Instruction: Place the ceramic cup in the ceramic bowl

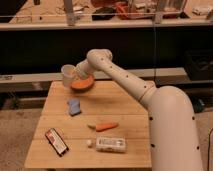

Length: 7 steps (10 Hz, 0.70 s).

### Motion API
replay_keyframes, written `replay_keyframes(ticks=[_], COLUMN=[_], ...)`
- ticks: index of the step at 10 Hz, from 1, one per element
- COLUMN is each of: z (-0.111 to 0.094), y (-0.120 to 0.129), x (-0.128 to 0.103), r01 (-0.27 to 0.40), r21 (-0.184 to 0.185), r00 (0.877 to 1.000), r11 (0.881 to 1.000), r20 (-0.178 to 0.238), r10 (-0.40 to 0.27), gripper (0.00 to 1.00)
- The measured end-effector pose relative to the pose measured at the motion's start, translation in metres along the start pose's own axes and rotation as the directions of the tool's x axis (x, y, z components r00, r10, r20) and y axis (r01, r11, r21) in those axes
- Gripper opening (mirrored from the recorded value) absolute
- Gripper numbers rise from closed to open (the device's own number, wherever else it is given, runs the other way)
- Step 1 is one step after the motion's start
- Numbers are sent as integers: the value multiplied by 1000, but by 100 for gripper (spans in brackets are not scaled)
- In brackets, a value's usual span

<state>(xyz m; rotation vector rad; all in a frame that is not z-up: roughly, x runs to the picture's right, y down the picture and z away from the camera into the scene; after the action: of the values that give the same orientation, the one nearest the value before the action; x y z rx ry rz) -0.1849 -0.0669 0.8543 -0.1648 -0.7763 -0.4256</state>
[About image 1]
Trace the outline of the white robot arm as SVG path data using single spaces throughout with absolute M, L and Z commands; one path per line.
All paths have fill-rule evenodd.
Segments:
M 78 63 L 86 79 L 103 71 L 137 100 L 149 115 L 152 171 L 204 171 L 195 113 L 187 94 L 174 86 L 157 88 L 112 62 L 108 49 L 93 49 Z

